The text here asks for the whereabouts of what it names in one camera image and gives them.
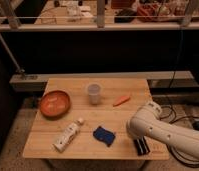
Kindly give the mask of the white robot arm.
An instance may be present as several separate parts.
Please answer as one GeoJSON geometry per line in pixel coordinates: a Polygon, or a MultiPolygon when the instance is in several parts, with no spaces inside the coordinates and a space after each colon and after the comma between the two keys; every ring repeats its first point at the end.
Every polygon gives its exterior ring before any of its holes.
{"type": "Polygon", "coordinates": [[[199,159],[199,131],[160,121],[161,113],[162,108],[154,101],[139,107],[126,123],[129,136],[147,136],[199,159]]]}

